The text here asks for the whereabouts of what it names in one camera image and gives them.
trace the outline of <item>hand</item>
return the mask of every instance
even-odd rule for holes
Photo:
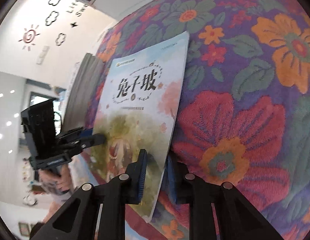
[[[67,164],[62,166],[60,173],[61,176],[58,176],[48,170],[39,170],[39,178],[44,183],[56,182],[56,188],[61,191],[73,190],[71,173]]]

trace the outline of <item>picture frame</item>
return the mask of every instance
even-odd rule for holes
[[[30,228],[27,223],[18,222],[19,232],[22,236],[29,237],[30,236]]]

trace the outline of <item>green flower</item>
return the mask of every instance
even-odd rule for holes
[[[163,20],[163,24],[168,26],[163,36],[164,40],[173,38],[182,33],[185,29],[189,33],[196,33],[205,24],[214,19],[214,15],[209,13],[216,6],[214,0],[204,0],[196,5],[196,1],[176,0],[171,6],[171,14]]]

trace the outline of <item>metal screw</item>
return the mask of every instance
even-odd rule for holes
[[[185,178],[188,179],[188,180],[193,180],[193,179],[195,179],[195,175],[192,174],[192,173],[188,173],[188,174],[185,175]]]
[[[119,176],[119,179],[120,179],[120,180],[127,180],[128,178],[129,178],[129,175],[126,174],[126,173],[121,174],[121,175]]]
[[[231,189],[233,187],[233,184],[231,184],[230,182],[225,182],[223,183],[223,187],[226,189]]]
[[[86,184],[84,184],[84,185],[82,186],[82,189],[85,190],[85,191],[88,191],[88,190],[90,190],[91,188],[92,188],[92,185],[90,185],[90,184],[88,184],[88,183],[86,183]]]

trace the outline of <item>book cover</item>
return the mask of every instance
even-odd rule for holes
[[[142,201],[132,208],[150,221],[164,173],[184,78],[189,42],[181,33],[135,54],[114,59],[99,101],[93,133],[107,137],[92,147],[94,169],[110,181],[147,151]]]

